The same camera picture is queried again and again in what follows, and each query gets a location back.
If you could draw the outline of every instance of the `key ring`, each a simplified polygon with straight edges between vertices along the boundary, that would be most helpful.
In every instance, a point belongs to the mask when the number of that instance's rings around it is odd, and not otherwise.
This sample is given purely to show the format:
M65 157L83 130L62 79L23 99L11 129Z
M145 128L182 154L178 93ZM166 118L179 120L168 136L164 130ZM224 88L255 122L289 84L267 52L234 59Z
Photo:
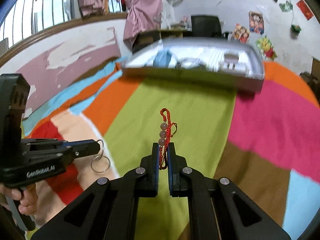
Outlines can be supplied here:
M110 159L109 159L108 157L106 157L106 156L103 155L103 153L104 153L104 143L103 143L103 140L99 139L99 140L97 140L97 142L98 142L98 141L101 141L101 143L102 143L102 151L101 151L101 154L100 154L100 155L98 155L98 156L95 156L95 155L94 155L94 158L91 160L90 166L91 166L91 169L92 169L95 173L104 173L104 172L106 172L106 171L110 168L111 163L110 163ZM108 164L107 168L106 168L104 171L97 171L97 170L95 170L95 169L93 168L93 166L92 166L93 161L96 160L96 159L98 159L98 161L99 161L99 160L101 160L102 157L106 158L106 159L108 160L109 164Z

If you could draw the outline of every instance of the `bead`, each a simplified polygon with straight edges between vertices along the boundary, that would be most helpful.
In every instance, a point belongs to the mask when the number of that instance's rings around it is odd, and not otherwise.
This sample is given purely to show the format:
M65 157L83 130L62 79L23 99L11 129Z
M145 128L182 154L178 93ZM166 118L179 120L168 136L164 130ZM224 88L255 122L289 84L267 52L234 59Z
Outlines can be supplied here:
M167 130L168 125L167 125L165 122L163 122L163 123L160 125L160 128L161 128L161 130Z
M161 146L164 146L165 145L165 139L160 138L159 141L158 141L158 144L161 145Z
M164 130L162 130L162 131L159 133L159 135L160 135L160 138L166 138L166 137L167 137L167 132L164 131Z

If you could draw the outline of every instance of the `green stripe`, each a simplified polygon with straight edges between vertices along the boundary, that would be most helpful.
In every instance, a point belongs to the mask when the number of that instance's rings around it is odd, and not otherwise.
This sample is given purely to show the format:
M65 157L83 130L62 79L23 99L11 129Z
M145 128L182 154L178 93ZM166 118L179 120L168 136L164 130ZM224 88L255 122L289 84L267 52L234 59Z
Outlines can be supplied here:
M151 153L163 122L160 110L165 107L178 124L171 139L177 155L212 178L227 141L235 98L235 91L145 80L104 136L119 174L138 167L141 158ZM135 239L176 240L188 223L187 199L169 196L167 170L159 177L158 196L140 199Z

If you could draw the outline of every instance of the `metal ring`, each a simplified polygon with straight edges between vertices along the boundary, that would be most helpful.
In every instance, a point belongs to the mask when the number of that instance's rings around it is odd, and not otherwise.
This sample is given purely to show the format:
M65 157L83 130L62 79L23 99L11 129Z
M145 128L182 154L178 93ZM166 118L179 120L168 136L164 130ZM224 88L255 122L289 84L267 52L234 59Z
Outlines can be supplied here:
M101 140L101 139L97 140L97 142L98 142L98 141L101 141L101 143L102 143L102 151L101 151L101 154L100 154L100 156L97 156L97 157L100 157L99 160L101 160L101 158L103 157L103 153L104 153L104 143L103 143L103 140Z
M110 163L110 160L109 160L108 157L102 156L102 157L106 158L106 159L109 161L109 165L108 165L108 167L107 167L104 171L96 171L96 170L92 167L92 163L93 163L94 160L96 160L96 159L99 158L99 157L100 157L100 156L95 156L95 157L91 160L90 166L91 166L91 169L92 169L94 172L96 172L96 173L104 173L104 172L106 172L106 171L110 168L111 163Z

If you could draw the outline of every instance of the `metal screw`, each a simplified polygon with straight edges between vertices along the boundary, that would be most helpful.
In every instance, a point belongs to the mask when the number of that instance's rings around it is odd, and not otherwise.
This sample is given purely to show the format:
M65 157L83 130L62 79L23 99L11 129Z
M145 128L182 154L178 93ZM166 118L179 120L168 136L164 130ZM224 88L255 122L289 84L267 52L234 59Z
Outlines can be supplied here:
M228 180L227 178L221 178L220 179L220 183L223 184L223 185L228 185L230 182L230 180Z
M142 167L138 167L136 168L136 173L138 174L143 174L146 172L146 169L145 168L142 168Z
M190 167L184 167L182 171L183 173L190 174L192 172L192 169Z
M108 182L108 179L106 177L101 177L97 180L99 185L104 185Z

